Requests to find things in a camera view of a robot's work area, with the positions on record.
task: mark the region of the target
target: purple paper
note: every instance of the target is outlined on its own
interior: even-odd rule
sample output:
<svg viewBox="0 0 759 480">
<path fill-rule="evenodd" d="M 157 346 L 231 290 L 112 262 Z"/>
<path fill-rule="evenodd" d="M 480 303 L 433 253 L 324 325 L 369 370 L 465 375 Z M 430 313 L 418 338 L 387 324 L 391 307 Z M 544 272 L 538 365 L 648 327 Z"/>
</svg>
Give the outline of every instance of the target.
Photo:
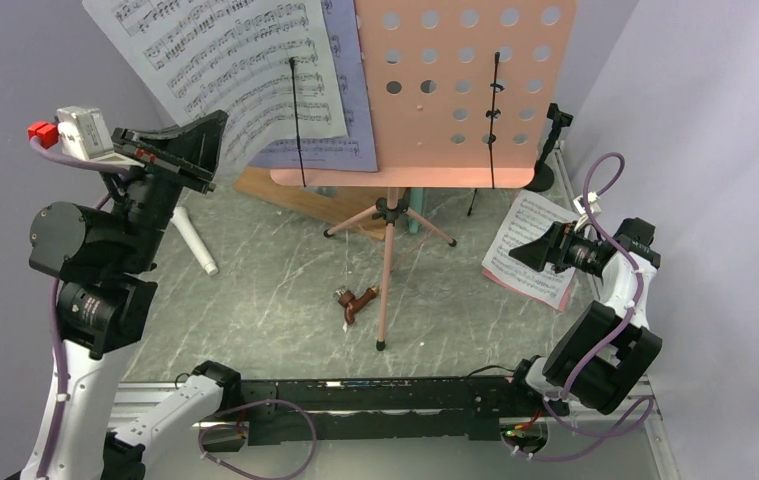
<svg viewBox="0 0 759 480">
<path fill-rule="evenodd" d="M 323 18 L 334 56 L 348 137 L 301 139 L 305 168 L 375 172 L 376 147 L 361 64 L 361 46 L 353 0 L 323 0 Z M 296 140 L 278 140 L 262 150 L 250 165 L 299 168 Z"/>
</svg>

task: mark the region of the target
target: black round base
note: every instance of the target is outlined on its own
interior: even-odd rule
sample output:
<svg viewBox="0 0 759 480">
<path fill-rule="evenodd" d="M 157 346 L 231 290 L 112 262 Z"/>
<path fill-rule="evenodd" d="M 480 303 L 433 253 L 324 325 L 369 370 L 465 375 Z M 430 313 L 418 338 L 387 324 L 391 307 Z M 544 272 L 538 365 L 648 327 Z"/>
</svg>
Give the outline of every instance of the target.
<svg viewBox="0 0 759 480">
<path fill-rule="evenodd" d="M 523 187 L 530 192 L 546 192 L 553 187 L 553 183 L 556 181 L 556 175 L 553 173 L 553 169 L 547 165 L 541 165 L 541 169 L 532 177 L 532 181 L 529 185 Z"/>
</svg>

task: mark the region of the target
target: sheet music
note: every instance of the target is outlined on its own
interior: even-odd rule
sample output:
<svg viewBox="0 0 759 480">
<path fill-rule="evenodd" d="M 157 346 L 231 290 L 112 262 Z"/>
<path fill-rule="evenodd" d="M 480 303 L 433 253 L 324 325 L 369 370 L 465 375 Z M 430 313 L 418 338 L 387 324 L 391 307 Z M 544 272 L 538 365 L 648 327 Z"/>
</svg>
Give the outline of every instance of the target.
<svg viewBox="0 0 759 480">
<path fill-rule="evenodd" d="M 367 82 L 353 0 L 323 0 L 323 17 L 329 32 L 338 86 L 349 137 L 302 141 L 306 168 L 375 172 L 376 147 L 367 99 Z M 299 166 L 295 140 L 280 140 L 261 151 L 252 165 L 267 168 Z"/>
<path fill-rule="evenodd" d="M 321 0 L 84 0 L 177 124 L 229 114 L 220 172 L 275 140 L 347 134 Z"/>
<path fill-rule="evenodd" d="M 578 218 L 576 213 L 541 195 L 522 190 L 500 225 L 497 238 L 482 260 L 482 266 L 504 286 L 553 308 L 563 309 L 562 299 L 575 269 L 556 275 L 548 265 L 543 272 L 538 273 L 509 257 L 509 250 L 537 240 L 553 222 L 572 222 Z"/>
</svg>

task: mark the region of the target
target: white sheet music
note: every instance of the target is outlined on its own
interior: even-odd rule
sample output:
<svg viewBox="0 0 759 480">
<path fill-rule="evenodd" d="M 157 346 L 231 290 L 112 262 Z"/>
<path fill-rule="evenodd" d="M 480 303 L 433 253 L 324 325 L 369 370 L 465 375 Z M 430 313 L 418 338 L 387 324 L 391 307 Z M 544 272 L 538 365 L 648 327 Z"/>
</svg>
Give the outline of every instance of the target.
<svg viewBox="0 0 759 480">
<path fill-rule="evenodd" d="M 269 143 L 345 136 L 321 0 L 84 0 L 99 28 L 177 124 L 222 109 L 225 170 Z"/>
<path fill-rule="evenodd" d="M 561 309 L 562 299 L 575 269 L 560 274 L 551 266 L 538 273 L 509 257 L 509 250 L 537 240 L 553 222 L 572 222 L 578 215 L 556 205 L 541 195 L 522 190 L 500 225 L 497 238 L 488 249 L 482 266 L 497 280 L 513 290 Z"/>
</svg>

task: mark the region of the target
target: green object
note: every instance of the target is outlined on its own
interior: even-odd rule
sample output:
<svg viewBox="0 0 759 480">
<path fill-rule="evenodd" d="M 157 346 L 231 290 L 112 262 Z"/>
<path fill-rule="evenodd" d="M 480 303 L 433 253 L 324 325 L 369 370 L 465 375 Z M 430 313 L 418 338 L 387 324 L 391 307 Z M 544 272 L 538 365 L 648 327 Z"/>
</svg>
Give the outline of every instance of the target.
<svg viewBox="0 0 759 480">
<path fill-rule="evenodd" d="M 424 194 L 423 194 L 422 188 L 412 188 L 410 189 L 409 193 L 409 201 L 408 201 L 408 208 L 411 210 L 414 210 L 415 212 L 423 215 L 423 208 L 424 208 Z M 417 223 L 417 221 L 411 217 L 408 219 L 408 231 L 409 233 L 417 233 L 417 231 L 420 229 L 420 224 Z"/>
</svg>

